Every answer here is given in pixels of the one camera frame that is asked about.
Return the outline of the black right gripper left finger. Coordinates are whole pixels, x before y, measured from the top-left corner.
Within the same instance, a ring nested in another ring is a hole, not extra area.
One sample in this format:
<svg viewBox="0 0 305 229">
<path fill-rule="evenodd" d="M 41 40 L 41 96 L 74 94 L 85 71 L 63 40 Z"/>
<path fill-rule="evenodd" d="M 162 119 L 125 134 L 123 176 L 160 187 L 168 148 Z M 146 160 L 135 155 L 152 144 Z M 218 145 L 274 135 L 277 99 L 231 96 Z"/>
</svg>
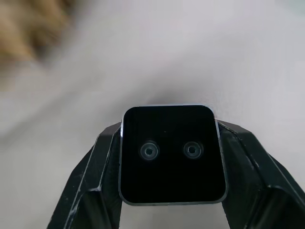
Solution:
<svg viewBox="0 0 305 229">
<path fill-rule="evenodd" d="M 120 127 L 104 129 L 72 171 L 47 229 L 119 229 Z"/>
</svg>

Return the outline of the black square dual-lens camera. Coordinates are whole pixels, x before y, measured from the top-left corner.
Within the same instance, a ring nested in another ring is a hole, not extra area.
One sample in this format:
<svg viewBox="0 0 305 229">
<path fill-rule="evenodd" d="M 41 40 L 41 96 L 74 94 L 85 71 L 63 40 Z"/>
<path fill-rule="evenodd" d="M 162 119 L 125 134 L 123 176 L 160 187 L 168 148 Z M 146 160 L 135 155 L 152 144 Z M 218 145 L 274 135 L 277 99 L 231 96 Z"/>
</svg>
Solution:
<svg viewBox="0 0 305 229">
<path fill-rule="evenodd" d="M 125 203 L 142 206 L 224 200 L 226 173 L 213 111 L 197 104 L 127 110 L 119 193 Z"/>
</svg>

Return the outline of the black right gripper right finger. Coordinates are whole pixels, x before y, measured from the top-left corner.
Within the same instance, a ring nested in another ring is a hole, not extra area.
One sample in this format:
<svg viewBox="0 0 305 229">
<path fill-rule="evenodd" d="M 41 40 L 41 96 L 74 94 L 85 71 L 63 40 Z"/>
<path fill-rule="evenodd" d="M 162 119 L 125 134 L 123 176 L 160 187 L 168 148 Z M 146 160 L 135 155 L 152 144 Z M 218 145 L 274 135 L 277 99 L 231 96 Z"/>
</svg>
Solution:
<svg viewBox="0 0 305 229">
<path fill-rule="evenodd" d="M 230 229 L 305 229 L 305 192 L 250 131 L 218 121 Z"/>
</svg>

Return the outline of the brown cardboard divider tray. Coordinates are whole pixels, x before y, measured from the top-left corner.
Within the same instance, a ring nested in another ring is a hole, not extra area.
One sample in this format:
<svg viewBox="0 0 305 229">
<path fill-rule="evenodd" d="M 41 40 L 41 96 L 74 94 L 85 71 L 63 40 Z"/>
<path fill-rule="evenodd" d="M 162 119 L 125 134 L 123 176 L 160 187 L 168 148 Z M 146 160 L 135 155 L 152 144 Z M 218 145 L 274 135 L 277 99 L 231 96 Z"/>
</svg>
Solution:
<svg viewBox="0 0 305 229">
<path fill-rule="evenodd" d="M 67 27 L 75 0 L 0 0 L 0 64 L 36 59 Z"/>
</svg>

